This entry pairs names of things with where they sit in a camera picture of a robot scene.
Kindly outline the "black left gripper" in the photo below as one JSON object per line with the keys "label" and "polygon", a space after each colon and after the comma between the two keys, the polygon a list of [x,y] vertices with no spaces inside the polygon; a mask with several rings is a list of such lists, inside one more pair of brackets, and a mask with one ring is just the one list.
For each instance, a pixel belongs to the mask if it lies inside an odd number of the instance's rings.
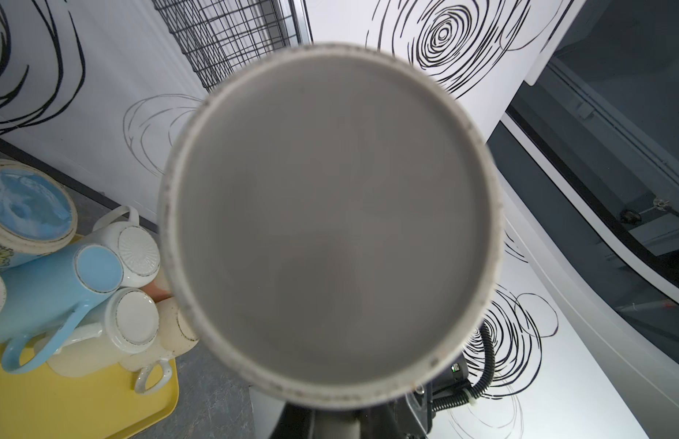
{"label": "black left gripper", "polygon": [[425,438],[440,412],[469,403],[469,366],[460,355],[436,378],[386,404],[356,411],[286,404],[271,438]]}

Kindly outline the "small grey mug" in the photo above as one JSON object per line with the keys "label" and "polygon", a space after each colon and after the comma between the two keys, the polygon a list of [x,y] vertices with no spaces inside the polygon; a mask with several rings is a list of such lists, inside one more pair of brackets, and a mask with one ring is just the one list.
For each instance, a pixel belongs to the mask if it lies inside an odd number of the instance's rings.
{"label": "small grey mug", "polygon": [[461,354],[500,275],[500,186],[467,112],[391,55],[257,60],[172,147],[158,226],[203,343],[286,404],[275,438],[357,438],[361,415]]}

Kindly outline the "speckled white mug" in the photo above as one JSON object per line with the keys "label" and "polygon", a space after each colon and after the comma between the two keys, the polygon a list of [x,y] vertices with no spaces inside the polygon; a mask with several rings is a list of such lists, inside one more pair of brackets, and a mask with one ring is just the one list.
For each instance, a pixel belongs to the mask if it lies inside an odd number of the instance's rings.
{"label": "speckled white mug", "polygon": [[196,347],[199,337],[185,319],[174,297],[156,304],[159,327],[152,344],[143,352],[120,362],[130,372],[136,372],[134,391],[140,395],[156,393],[174,375],[171,360]]}

